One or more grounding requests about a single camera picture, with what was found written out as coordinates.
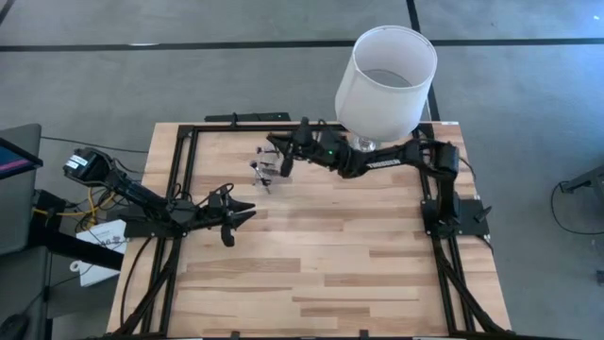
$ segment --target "gray carpet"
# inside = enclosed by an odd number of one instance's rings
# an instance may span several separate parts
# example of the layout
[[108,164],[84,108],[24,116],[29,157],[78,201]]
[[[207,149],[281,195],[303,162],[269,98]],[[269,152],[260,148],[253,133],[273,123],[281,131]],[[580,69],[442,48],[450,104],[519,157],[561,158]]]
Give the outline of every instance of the gray carpet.
[[[596,0],[416,3],[431,39],[604,37],[604,4]],[[17,0],[0,25],[0,45],[354,39],[378,25],[409,26],[406,3]],[[494,206],[489,224],[513,328],[600,339],[604,287],[595,271],[604,269],[604,236],[559,229],[549,196],[558,181],[604,163],[604,47],[437,52],[441,117],[461,122],[478,191]],[[0,128],[36,122],[48,136],[146,149],[157,122],[233,111],[335,118],[333,97],[349,54],[348,47],[0,53]],[[82,187],[61,175],[74,147],[42,142],[38,188],[84,197]],[[144,155],[112,154],[143,169]],[[589,191],[557,195],[556,212],[569,228],[604,230]],[[73,275],[70,261],[54,260],[53,281]],[[102,333],[114,286],[110,280],[81,289],[72,281],[54,289],[54,338]]]

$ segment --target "wood plank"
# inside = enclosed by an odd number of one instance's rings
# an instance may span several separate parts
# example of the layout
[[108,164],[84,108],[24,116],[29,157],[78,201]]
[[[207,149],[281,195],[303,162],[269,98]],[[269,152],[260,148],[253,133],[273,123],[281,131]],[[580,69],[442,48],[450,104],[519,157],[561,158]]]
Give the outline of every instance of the wood plank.
[[[433,127],[437,139],[450,141],[467,159],[459,125]],[[177,124],[157,124],[151,142],[143,184],[160,195],[166,190],[176,130]],[[257,157],[256,146],[267,145],[265,136],[199,135],[193,200],[232,182],[233,197],[254,202],[258,213],[234,233],[235,247],[222,245],[219,229],[192,232],[184,240],[169,336],[225,337],[235,330],[255,337],[358,336],[359,329],[374,336],[446,334],[432,245],[419,209],[423,195],[417,170],[398,166],[342,179],[299,161],[290,178],[275,179],[268,195],[253,185],[249,167]],[[434,181],[431,185],[436,190]],[[477,194],[465,164],[460,164],[456,190],[462,197]],[[476,237],[458,239],[468,288],[494,321],[508,328],[490,249]],[[126,275],[142,242],[128,245],[109,332],[119,327]],[[146,291],[154,244],[134,270],[126,313]],[[454,305],[460,315],[459,301]],[[154,327],[160,307],[155,308]]]

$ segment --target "monitor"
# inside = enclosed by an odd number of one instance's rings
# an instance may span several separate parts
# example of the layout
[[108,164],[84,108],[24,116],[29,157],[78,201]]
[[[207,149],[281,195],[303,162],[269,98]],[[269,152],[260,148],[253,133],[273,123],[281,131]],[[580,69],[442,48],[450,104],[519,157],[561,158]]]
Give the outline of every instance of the monitor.
[[41,159],[23,150],[21,147],[0,138],[0,179],[21,174],[39,168]]

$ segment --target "desk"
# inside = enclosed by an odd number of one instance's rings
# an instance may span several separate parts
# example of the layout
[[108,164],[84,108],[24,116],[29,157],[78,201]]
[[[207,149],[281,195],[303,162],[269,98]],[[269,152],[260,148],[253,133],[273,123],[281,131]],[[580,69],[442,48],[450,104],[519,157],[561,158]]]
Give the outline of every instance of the desk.
[[[143,185],[159,195],[166,192],[177,127],[157,124],[151,142]],[[433,127],[436,139],[452,142],[467,156],[459,125]],[[234,248],[222,245],[218,229],[199,230],[184,240],[168,335],[229,336],[240,331],[242,336],[358,336],[360,329],[373,336],[447,334],[432,246],[420,213],[418,171],[397,166],[344,180],[299,161],[292,176],[282,178],[267,195],[252,185],[249,167],[256,146],[266,145],[265,136],[199,134],[193,200],[232,182],[233,197],[256,203],[258,213],[235,232]],[[456,190],[461,197],[476,194],[465,165]],[[126,276],[142,243],[128,245],[108,332],[119,327]],[[490,249],[476,237],[459,237],[459,243],[467,286],[493,320],[508,328]],[[146,292],[154,244],[134,270],[127,315]],[[451,289],[462,329],[459,298]],[[158,301],[152,331],[159,324],[161,294]]]
[[[38,156],[41,131],[40,125],[29,124],[0,130],[0,137]],[[0,322],[22,312],[44,288],[50,274],[45,247],[24,249],[29,238],[35,178],[36,171],[29,171],[0,180]],[[25,339],[44,338],[46,303],[41,298],[27,309],[27,317]]]

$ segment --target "yellow wire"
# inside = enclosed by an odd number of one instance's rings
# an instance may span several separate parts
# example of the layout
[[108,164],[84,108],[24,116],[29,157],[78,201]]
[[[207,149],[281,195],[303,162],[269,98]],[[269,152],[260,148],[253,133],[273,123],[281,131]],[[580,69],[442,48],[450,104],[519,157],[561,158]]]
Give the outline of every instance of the yellow wire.
[[88,203],[91,206],[92,218],[86,223],[86,230],[96,224],[96,209],[94,208],[94,201],[92,200],[92,188],[88,188]]
[[[107,205],[107,203],[111,202],[111,200],[115,197],[115,193],[111,193],[111,195],[104,200],[101,204],[99,204],[97,207],[94,207],[93,209],[90,209],[87,212],[59,212],[57,213],[57,215],[59,216],[83,216],[87,213],[92,213],[92,211],[97,211],[99,208],[103,208],[105,205]],[[40,209],[34,209],[34,213],[41,213],[41,214],[45,214],[48,215],[47,211],[44,210],[40,210]]]

